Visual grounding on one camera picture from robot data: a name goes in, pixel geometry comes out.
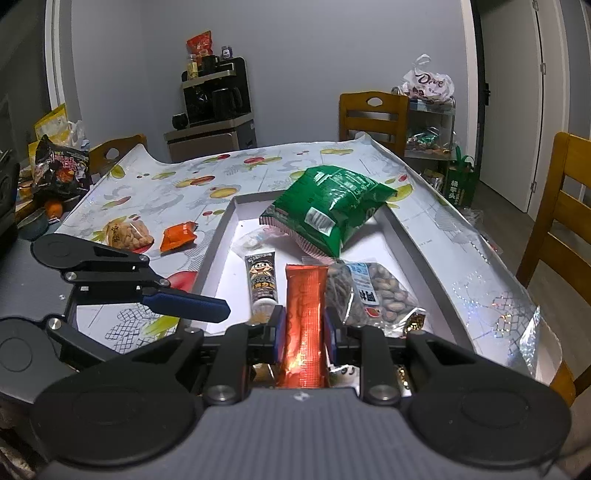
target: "floor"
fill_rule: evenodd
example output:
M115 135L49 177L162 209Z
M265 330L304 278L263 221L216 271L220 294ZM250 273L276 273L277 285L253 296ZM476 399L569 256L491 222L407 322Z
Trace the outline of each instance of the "floor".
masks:
M501 258L507 268L516 272L534 221L497 192L479 183L472 208L484 212L484 231L501 248ZM591 246L560 224L553 233L591 262ZM528 288L533 301L542 308L546 322L560 339L563 358L576 377L591 364L591 306L589 306L550 267L540 263ZM562 467L577 475L591 463L591 388L580 395L571 408L573 428L565 445ZM576 455L569 455L589 444Z

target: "bowl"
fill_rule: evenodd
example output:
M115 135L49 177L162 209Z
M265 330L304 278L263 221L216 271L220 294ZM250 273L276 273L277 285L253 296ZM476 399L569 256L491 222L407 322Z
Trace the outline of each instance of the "bowl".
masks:
M18 236L23 240L37 240L48 227L47 213L44 208L39 208L18 224Z

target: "bag of peanuts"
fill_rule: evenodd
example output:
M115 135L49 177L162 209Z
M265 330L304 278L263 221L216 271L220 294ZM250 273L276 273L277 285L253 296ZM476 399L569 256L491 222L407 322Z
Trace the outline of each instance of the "bag of peanuts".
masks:
M141 220L132 220L108 224L107 241L111 247L134 251L152 245L154 237Z
M426 316L408 290L378 263L332 264L325 304L339 312L343 323L375 326L389 337L422 329Z

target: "white plastic bag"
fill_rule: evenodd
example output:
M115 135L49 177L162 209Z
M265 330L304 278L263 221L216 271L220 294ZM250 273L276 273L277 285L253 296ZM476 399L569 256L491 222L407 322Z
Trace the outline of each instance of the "white plastic bag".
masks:
M413 69L405 76L402 92L410 98L420 98L429 103L445 103L455 90L449 75L425 72L422 67L431 61L429 55L423 54L413 63Z

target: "snack bag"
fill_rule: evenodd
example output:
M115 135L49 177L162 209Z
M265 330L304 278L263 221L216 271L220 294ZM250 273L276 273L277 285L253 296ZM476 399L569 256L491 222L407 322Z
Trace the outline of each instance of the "snack bag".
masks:
M59 145L64 145L70 135L70 125L66 112L66 104L62 103L35 124L37 140L47 135L49 140Z
M201 57L213 55L211 30L200 33L193 38L189 38L189 40L187 40L187 48L189 52L197 55L197 61L199 63L201 63Z
M455 91L449 75L425 72L422 67L431 62L429 55L423 54L413 63L413 68L404 76L401 90L409 98L419 98L429 103L445 103Z
M43 135L35 152L33 193L64 200L83 196L90 189L88 166L86 152L55 145Z
M193 232L197 228L195 222L179 223L178 225L169 226L164 231L164 238L160 245L160 252L168 252L182 245L188 244L197 238Z
M292 236L323 261L341 246L396 190L341 167L323 165L304 174L263 212L259 223Z
M378 327L390 337L422 329L426 316L398 279L373 262L330 265L325 302L343 323Z
M107 243L111 247L123 250L138 250L154 243L154 237L148 232L148 228L141 220L130 222L109 222L107 228Z

